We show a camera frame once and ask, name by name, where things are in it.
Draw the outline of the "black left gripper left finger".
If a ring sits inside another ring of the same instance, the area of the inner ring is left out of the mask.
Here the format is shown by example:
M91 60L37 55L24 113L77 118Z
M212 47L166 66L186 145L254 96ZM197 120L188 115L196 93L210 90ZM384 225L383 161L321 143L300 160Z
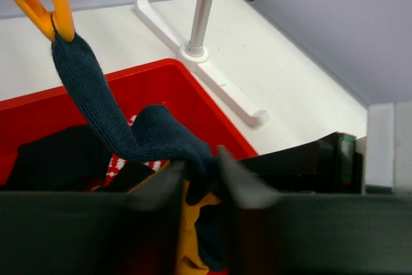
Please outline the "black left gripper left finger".
M1 194L2 274L173 274L185 164L127 193Z

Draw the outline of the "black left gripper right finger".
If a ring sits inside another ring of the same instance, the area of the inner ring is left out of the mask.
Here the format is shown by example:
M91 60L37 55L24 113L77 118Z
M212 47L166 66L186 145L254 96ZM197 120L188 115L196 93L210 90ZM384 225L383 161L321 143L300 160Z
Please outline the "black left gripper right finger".
M220 147L230 274L410 274L411 197L280 193Z

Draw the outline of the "yellow sock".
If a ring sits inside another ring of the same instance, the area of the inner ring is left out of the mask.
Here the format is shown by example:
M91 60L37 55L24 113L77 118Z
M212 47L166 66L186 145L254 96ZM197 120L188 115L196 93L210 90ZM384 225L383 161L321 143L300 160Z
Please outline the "yellow sock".
M127 274L208 274L225 268L220 237L220 199L207 194L185 202L183 166L163 161L141 166L151 173L131 190Z

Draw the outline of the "navy blue sock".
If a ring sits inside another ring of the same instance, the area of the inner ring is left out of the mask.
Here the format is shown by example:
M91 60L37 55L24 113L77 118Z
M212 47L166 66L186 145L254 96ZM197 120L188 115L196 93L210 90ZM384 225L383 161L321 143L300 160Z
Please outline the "navy blue sock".
M209 145L179 123L163 105L146 106L133 124L129 124L109 89L95 54L79 35L68 43L57 34L51 44L51 53L69 96L114 154L136 163L188 162L189 188L185 198L190 206L200 210L194 224L198 254L211 271L223 271L221 207L215 195L220 168Z

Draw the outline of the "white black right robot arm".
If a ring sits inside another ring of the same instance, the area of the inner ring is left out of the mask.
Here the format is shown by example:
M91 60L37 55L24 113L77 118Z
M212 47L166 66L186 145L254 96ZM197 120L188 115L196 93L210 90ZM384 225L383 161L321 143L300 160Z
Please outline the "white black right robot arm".
M241 163L285 193L409 194L411 103L371 105L365 137L334 132Z

